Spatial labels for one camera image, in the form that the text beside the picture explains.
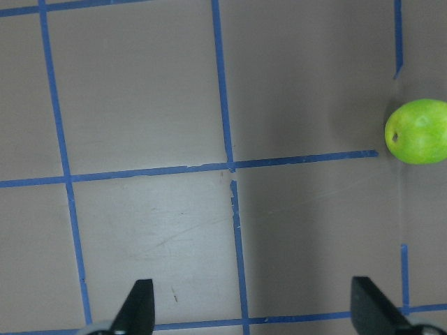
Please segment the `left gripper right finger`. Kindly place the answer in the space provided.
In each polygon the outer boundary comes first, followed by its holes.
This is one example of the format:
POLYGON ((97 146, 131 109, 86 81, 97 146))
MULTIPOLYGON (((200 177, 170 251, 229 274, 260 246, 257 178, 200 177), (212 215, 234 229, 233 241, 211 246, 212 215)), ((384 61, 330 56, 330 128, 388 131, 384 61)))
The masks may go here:
POLYGON ((410 334, 411 323, 367 276, 351 279, 351 322, 357 334, 410 334))

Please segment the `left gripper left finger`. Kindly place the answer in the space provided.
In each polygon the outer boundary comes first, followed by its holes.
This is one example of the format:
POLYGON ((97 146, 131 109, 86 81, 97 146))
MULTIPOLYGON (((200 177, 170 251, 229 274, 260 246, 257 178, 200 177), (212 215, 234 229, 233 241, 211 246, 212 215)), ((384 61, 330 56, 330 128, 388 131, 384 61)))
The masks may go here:
POLYGON ((155 326, 154 286, 152 279, 137 280, 109 332, 152 332, 155 326))

